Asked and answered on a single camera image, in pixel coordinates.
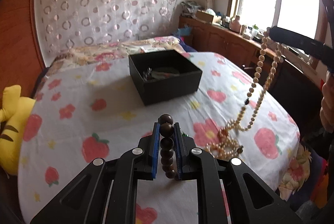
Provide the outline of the person's right hand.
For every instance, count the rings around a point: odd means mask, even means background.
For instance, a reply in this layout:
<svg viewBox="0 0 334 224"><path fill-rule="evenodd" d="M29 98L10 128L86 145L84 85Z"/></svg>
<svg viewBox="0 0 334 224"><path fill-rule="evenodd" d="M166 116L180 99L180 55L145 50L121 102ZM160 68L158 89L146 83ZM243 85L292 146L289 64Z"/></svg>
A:
<svg viewBox="0 0 334 224"><path fill-rule="evenodd" d="M332 133L334 128L334 93L333 74L327 71L325 83L322 87L323 99L321 101L320 120L327 132Z"/></svg>

